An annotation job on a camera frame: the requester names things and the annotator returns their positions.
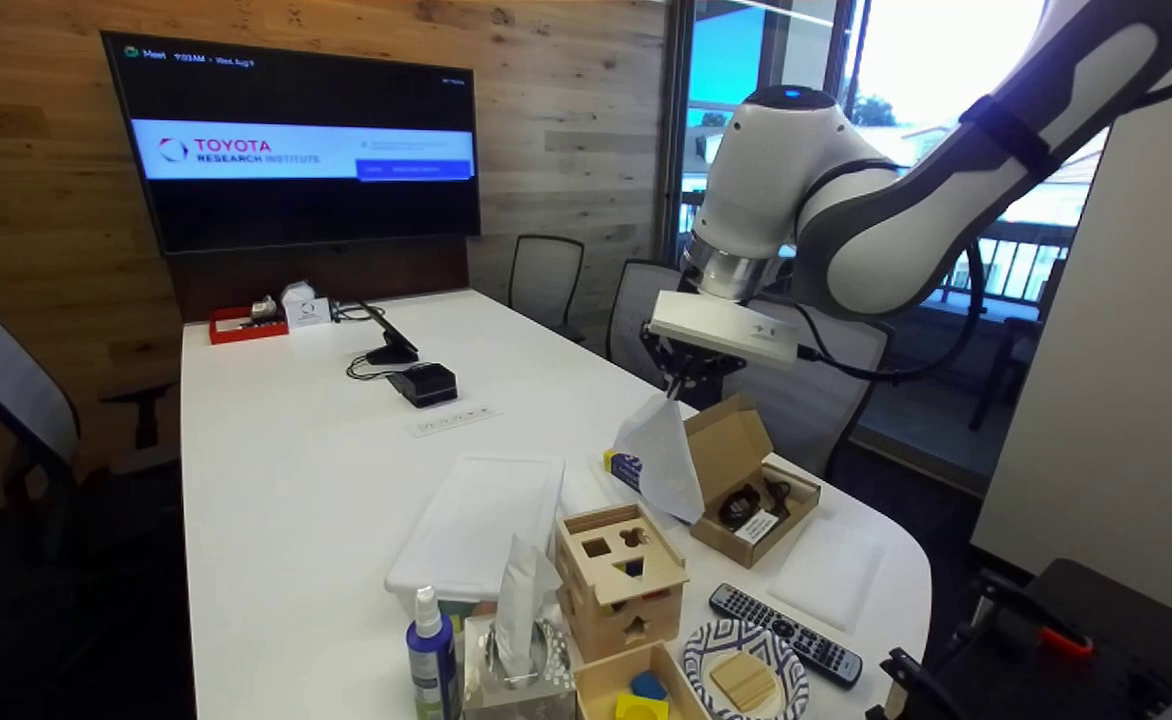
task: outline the conference table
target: conference table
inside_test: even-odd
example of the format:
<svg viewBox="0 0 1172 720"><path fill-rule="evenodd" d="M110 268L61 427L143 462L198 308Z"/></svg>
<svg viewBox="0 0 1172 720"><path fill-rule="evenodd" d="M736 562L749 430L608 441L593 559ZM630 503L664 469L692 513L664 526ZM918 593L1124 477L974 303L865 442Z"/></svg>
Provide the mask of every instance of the conference table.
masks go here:
<svg viewBox="0 0 1172 720"><path fill-rule="evenodd" d="M432 488L473 450L554 454L564 469L561 513L605 509L615 480L602 454L660 391L477 289L375 308L424 361L458 372L460 400L412 409L389 379L348 379L345 366L385 345L375 325L245 345L214 345L207 325L183 325L182 454L201 720L412 717L410 611L385 579ZM934 566L901 524L833 483L817 514L883 548L850 627L769 594L783 559L806 552L806 530L739 566L664 514L689 562L681 639L714 620L710 593L727 579L862 651L862 682L846 690L813 675L806 717L865 717L894 690L876 666L888 649L924 651ZM813 559L842 566L835 548Z"/></svg>

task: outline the plastic bottle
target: plastic bottle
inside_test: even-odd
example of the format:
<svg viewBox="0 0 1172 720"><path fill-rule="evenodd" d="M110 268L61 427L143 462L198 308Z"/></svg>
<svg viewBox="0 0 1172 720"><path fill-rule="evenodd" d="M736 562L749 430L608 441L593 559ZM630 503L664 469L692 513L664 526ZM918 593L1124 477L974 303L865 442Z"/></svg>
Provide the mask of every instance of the plastic bottle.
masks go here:
<svg viewBox="0 0 1172 720"><path fill-rule="evenodd" d="M458 682L454 624L438 608L432 588L416 588L410 651L412 651L412 682L416 682L416 720L460 717L458 690L454 690L454 682Z"/></svg>

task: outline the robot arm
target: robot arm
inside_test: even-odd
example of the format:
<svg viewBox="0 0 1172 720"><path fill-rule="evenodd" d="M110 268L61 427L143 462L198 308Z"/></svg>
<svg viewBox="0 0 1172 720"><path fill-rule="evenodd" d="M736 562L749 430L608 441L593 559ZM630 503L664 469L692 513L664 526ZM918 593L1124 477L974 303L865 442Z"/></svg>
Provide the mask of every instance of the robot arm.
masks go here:
<svg viewBox="0 0 1172 720"><path fill-rule="evenodd" d="M792 326L744 303L795 241L795 283L835 316L894 316L936 289L955 250L1083 138L1172 73L1172 0L1057 0L1020 68L981 96L907 175L813 88L744 101L696 216L696 294L664 292L654 333L744 361L795 365Z"/></svg>

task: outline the television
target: television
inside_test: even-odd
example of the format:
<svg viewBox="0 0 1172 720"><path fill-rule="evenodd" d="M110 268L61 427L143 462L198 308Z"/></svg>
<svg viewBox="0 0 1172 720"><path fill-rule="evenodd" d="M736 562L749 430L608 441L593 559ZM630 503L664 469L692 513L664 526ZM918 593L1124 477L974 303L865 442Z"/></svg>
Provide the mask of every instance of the television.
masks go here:
<svg viewBox="0 0 1172 720"><path fill-rule="evenodd" d="M467 68L100 38L165 257L480 233Z"/></svg>

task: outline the black remote control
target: black remote control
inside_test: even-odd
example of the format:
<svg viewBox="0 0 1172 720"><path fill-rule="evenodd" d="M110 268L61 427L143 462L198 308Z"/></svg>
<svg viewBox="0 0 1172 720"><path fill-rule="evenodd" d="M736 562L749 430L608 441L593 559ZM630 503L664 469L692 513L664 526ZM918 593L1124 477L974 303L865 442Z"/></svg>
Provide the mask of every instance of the black remote control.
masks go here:
<svg viewBox="0 0 1172 720"><path fill-rule="evenodd" d="M757 594L749 594L731 585L720 585L710 594L710 608L717 615L749 620L749 624L777 631L783 644L792 644L801 662L808 662L813 673L830 675L842 688L852 688L865 673L865 660L857 651L833 644L830 635L801 627L795 620L780 615L777 608L759 602Z"/></svg>

